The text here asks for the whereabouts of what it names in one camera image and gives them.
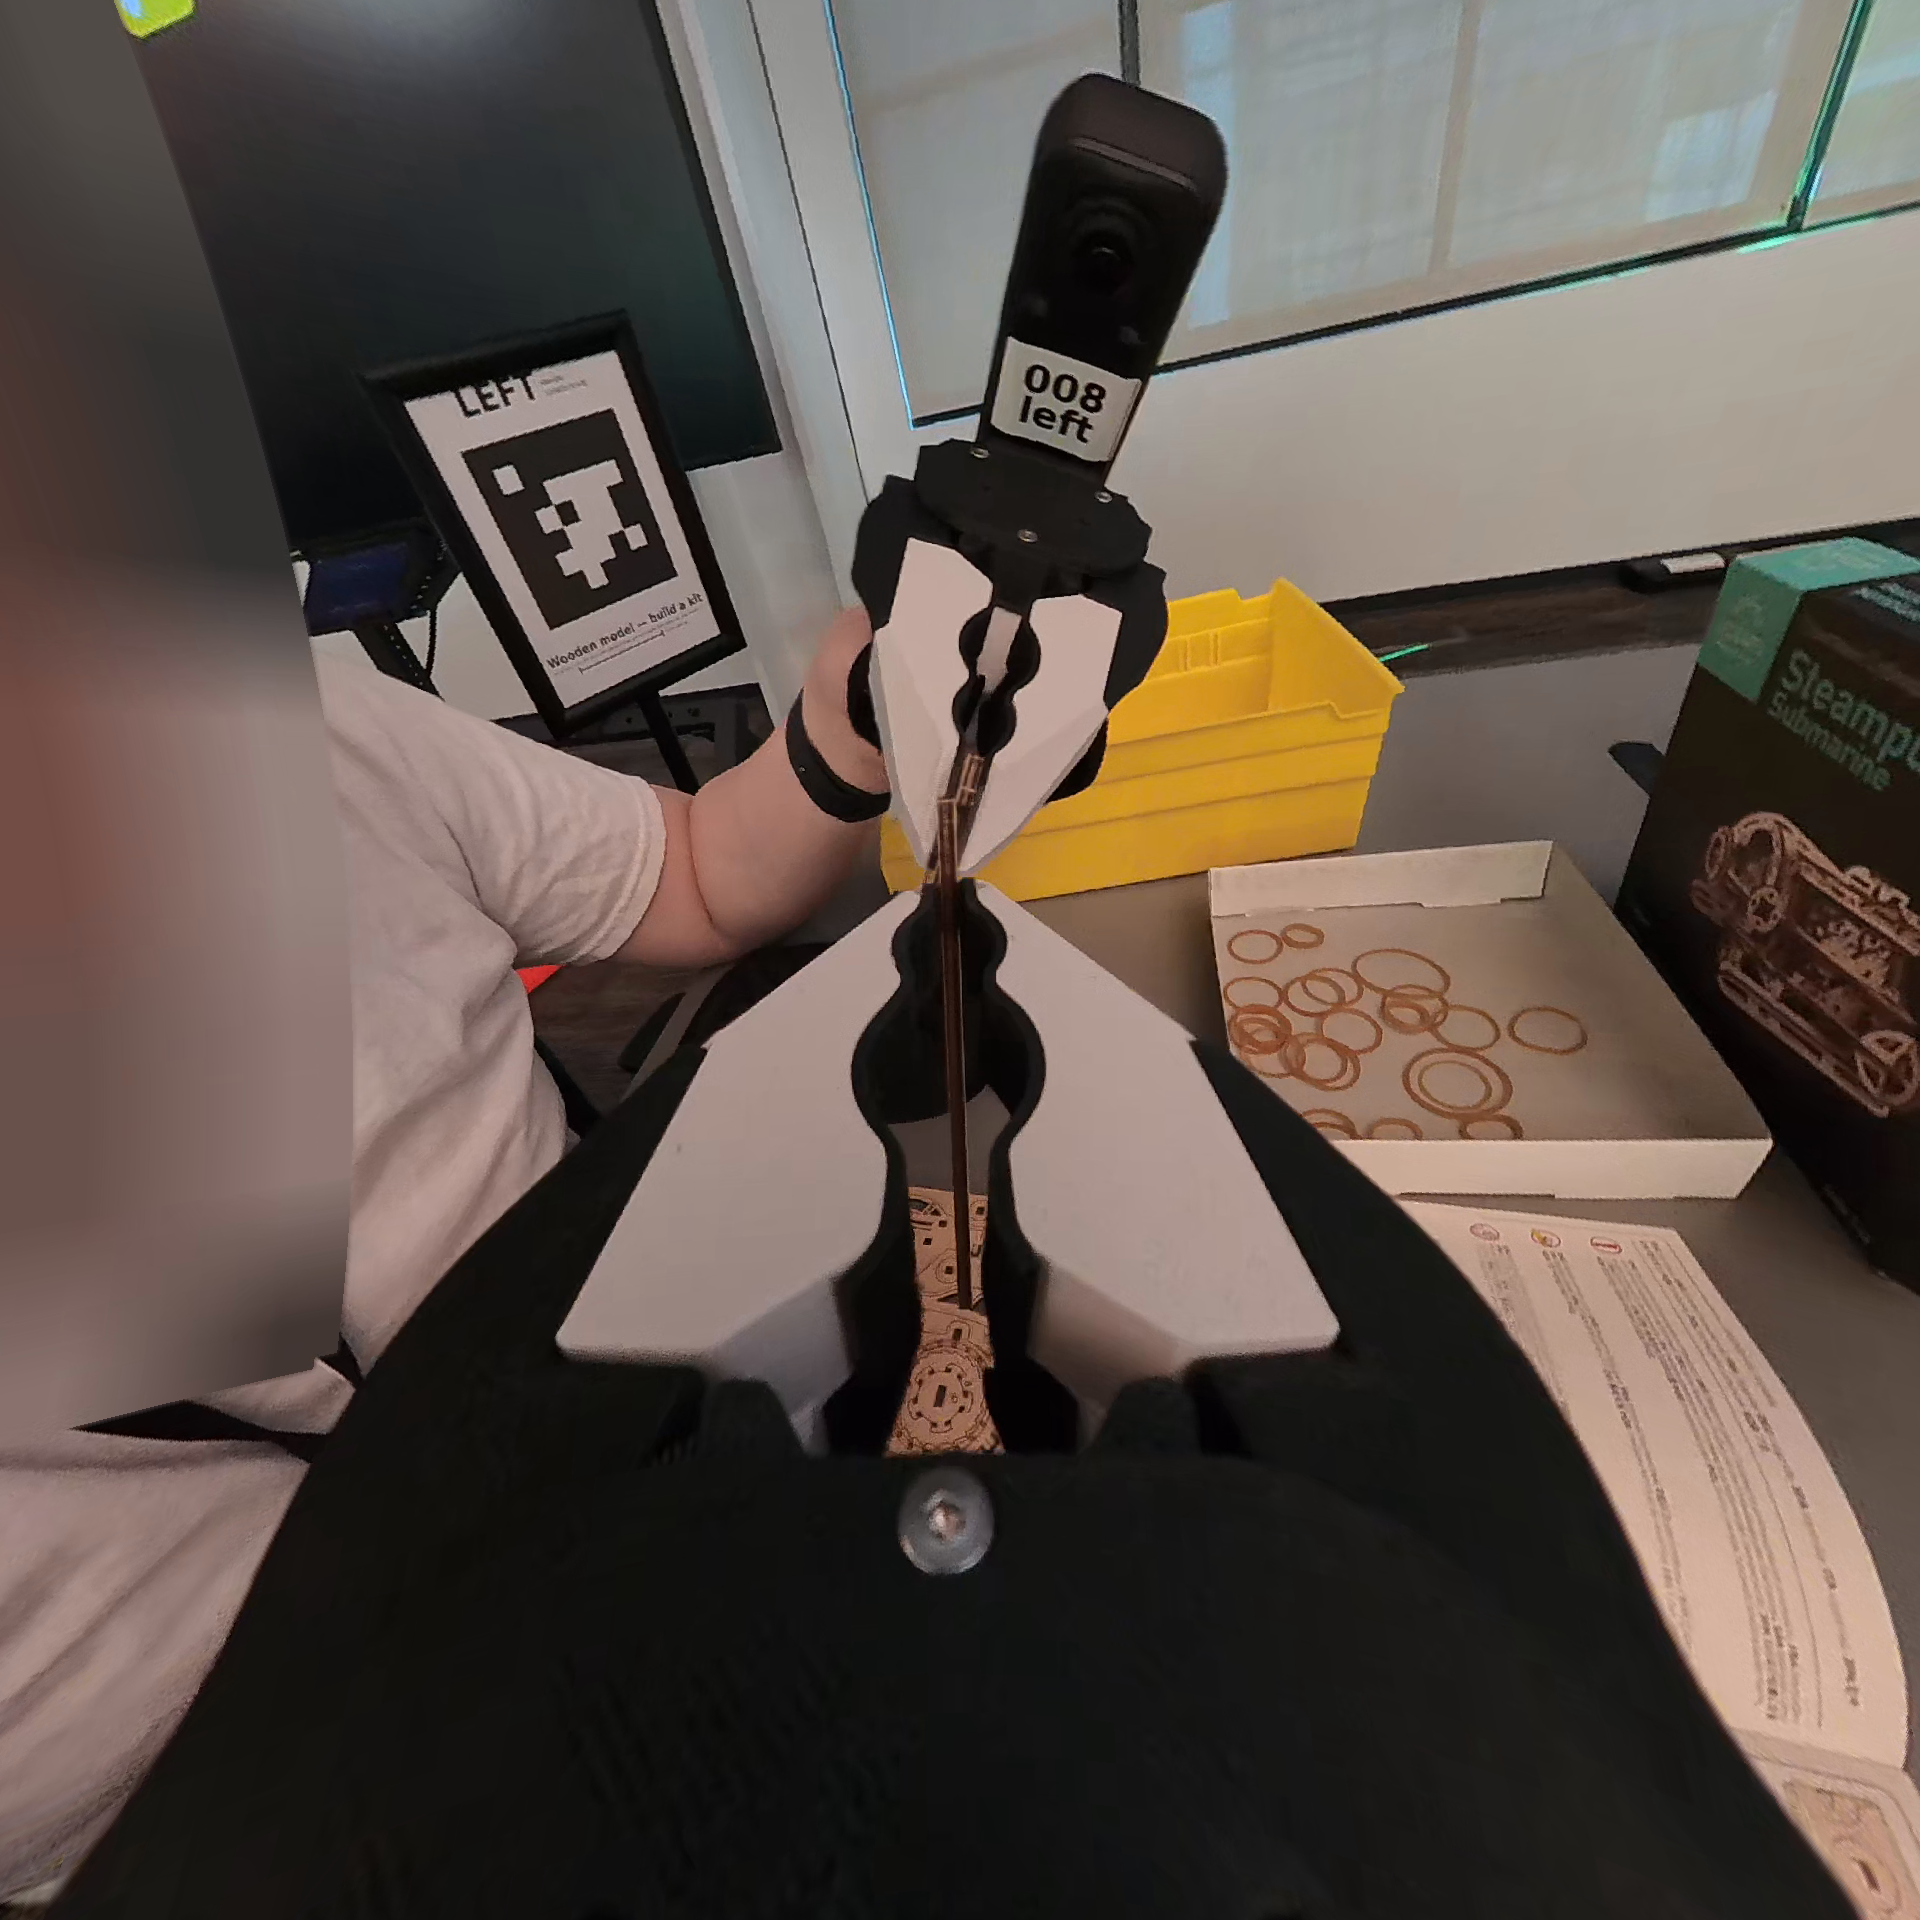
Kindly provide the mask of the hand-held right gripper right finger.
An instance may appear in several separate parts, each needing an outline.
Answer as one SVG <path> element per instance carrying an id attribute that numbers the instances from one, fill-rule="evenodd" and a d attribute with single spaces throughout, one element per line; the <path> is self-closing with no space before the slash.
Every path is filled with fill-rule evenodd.
<path id="1" fill-rule="evenodd" d="M 1207 1361 L 1325 1353 L 1337 1316 L 1193 1036 L 980 889 L 988 1399 L 1012 1455 L 1066 1455 L 1119 1392 Z"/>

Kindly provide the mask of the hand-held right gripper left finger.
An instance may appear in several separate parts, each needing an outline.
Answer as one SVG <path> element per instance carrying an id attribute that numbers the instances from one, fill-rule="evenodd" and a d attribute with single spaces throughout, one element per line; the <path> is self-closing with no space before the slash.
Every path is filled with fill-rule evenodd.
<path id="1" fill-rule="evenodd" d="M 772 1388 L 805 1450 L 851 1379 L 900 1394 L 921 1336 L 898 1143 L 858 1107 L 896 995 L 896 897 L 719 1032 L 560 1326 L 577 1361 Z"/>

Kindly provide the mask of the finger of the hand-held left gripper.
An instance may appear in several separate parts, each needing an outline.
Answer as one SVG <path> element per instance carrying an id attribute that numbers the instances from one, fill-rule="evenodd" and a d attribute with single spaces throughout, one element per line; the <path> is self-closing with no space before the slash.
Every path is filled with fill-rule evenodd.
<path id="1" fill-rule="evenodd" d="M 963 636 L 989 612 L 992 583 L 961 551 L 923 538 L 904 545 L 893 604 L 874 634 L 874 707 L 891 811 L 929 871 L 957 756 L 953 704 L 975 679 Z"/>
<path id="2" fill-rule="evenodd" d="M 1026 612 L 972 728 L 983 776 L 956 858 L 963 879 L 992 865 L 1095 745 L 1119 638 L 1121 610 L 1085 593 L 1042 598 Z"/>

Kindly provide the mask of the long thin wooden model part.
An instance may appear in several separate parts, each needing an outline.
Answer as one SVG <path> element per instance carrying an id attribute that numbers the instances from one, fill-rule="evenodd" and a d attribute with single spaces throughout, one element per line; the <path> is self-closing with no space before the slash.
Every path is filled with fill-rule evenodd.
<path id="1" fill-rule="evenodd" d="M 969 1059 L 967 984 L 961 916 L 957 854 L 963 844 L 963 787 L 953 785 L 936 815 L 932 886 L 937 906 L 943 1011 L 945 1011 L 945 1091 L 948 1111 L 952 1194 L 956 1211 L 969 1207 Z"/>

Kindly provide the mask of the person's left forearm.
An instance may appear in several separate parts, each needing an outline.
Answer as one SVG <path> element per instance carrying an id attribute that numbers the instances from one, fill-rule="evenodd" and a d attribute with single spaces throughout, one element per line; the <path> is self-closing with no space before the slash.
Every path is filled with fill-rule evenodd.
<path id="1" fill-rule="evenodd" d="M 800 929 L 871 850 L 875 824 L 819 810 L 777 732 L 692 795 L 655 787 L 661 873 L 620 959 L 706 969 Z"/>

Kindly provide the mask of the engraved wooden parts sheet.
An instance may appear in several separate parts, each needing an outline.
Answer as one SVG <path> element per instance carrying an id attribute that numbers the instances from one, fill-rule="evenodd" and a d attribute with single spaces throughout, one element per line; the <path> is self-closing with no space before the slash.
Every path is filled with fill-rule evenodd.
<path id="1" fill-rule="evenodd" d="M 952 1191 L 907 1188 L 921 1334 L 914 1370 L 888 1439 L 888 1457 L 999 1455 L 988 1404 L 992 1334 L 978 1306 L 988 1201 L 957 1211 Z"/>

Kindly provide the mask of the black model kit box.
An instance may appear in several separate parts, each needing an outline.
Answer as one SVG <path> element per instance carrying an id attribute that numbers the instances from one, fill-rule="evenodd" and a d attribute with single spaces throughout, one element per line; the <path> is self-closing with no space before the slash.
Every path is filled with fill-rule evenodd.
<path id="1" fill-rule="evenodd" d="M 1919 1287 L 1919 562 L 1725 572 L 1617 913 L 1867 1263 Z"/>

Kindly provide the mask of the person's left hand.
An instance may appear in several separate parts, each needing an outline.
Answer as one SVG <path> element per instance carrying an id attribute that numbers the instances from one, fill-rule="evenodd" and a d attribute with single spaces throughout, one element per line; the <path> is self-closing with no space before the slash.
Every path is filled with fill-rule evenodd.
<path id="1" fill-rule="evenodd" d="M 848 689 L 858 659 L 874 643 L 861 606 L 844 609 L 826 632 L 800 695 L 803 728 L 832 776 L 866 795 L 889 793 L 880 745 L 856 728 Z"/>

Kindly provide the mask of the black wristband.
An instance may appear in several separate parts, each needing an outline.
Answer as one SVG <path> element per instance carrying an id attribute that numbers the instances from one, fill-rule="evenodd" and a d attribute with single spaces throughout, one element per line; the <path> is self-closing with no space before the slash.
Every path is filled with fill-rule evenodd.
<path id="1" fill-rule="evenodd" d="M 891 793 L 888 788 L 869 792 L 856 787 L 836 776 L 815 745 L 805 726 L 805 697 L 799 697 L 786 713 L 785 753 L 803 793 L 826 819 L 841 826 L 864 826 L 889 811 Z"/>

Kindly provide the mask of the group of tan rubber bands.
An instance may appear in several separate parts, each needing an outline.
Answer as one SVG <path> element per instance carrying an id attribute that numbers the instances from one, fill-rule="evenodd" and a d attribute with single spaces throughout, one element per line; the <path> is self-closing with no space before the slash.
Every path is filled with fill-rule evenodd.
<path id="1" fill-rule="evenodd" d="M 1517 1143 L 1593 1047 L 1576 1007 L 1331 914 L 1229 921 L 1216 974 L 1233 1056 L 1337 1143 Z"/>

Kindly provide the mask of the yellow plastic bin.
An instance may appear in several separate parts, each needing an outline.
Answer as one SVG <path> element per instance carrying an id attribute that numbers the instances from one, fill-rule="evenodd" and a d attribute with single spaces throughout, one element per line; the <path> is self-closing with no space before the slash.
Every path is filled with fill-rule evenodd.
<path id="1" fill-rule="evenodd" d="M 1095 782 L 980 875 L 1026 904 L 1352 848 L 1400 695 L 1292 583 L 1175 600 Z"/>

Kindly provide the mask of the person in white shirt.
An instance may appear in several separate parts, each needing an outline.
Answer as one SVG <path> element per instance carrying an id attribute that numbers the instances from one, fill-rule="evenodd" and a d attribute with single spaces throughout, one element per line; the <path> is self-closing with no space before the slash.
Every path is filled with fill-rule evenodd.
<path id="1" fill-rule="evenodd" d="M 567 1153 L 516 967 L 611 959 L 663 873 L 632 778 L 316 652 L 353 980 L 345 1345 L 363 1375 Z M 53 1882 L 199 1691 L 307 1463 L 274 1439 L 5 1448 L 2 1879 Z"/>

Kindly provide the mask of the framed black-white marker sign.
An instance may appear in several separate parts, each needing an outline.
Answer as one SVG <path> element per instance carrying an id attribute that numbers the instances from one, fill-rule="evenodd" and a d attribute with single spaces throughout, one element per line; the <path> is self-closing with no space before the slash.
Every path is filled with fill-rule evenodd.
<path id="1" fill-rule="evenodd" d="M 363 387 L 552 737 L 745 650 L 624 314 Z"/>

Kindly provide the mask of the window with blinds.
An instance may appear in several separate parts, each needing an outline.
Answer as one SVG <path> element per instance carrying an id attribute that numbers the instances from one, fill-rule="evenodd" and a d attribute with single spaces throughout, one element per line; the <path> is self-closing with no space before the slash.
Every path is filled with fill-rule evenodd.
<path id="1" fill-rule="evenodd" d="M 1229 151 L 1172 362 L 1916 190 L 1916 4 L 851 2 L 832 48 L 919 420 L 976 408 L 1042 113 L 1122 51 Z"/>

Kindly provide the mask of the white cardboard tray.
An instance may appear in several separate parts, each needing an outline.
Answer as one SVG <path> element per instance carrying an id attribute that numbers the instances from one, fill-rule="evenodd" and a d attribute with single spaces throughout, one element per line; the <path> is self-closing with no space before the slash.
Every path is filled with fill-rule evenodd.
<path id="1" fill-rule="evenodd" d="M 1517 1143 L 1333 1143 L 1387 1194 L 1557 1201 L 1735 1199 L 1769 1132 L 1732 1072 L 1570 855 L 1546 841 L 1322 855 L 1213 868 L 1212 947 L 1229 921 L 1301 910 L 1483 962 L 1576 1007 L 1592 1052 Z"/>

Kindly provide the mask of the white instruction booklet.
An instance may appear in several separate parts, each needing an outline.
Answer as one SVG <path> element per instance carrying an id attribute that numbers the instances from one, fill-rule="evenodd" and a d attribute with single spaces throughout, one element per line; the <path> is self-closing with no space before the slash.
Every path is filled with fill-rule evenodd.
<path id="1" fill-rule="evenodd" d="M 1856 1511 L 1677 1232 L 1403 1202 L 1612 1500 L 1695 1678 L 1860 1915 L 1919 1915 L 1909 1688 Z"/>

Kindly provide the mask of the small blue screen device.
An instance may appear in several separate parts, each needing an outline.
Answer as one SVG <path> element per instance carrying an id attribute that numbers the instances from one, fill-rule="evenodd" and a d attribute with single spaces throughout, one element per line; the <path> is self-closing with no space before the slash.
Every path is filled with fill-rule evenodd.
<path id="1" fill-rule="evenodd" d="M 311 638 L 425 617 L 460 576 L 460 562 L 425 519 L 324 540 L 311 545 L 301 561 L 301 612 Z"/>

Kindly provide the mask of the dark monitor screen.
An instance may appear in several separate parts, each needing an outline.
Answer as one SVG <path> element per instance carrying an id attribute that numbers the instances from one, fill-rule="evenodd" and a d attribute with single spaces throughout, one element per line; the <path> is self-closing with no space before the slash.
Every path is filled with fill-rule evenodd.
<path id="1" fill-rule="evenodd" d="M 208 2 L 133 52 L 296 554 L 423 514 L 363 375 L 607 314 L 687 470 L 779 448 L 656 4 Z"/>

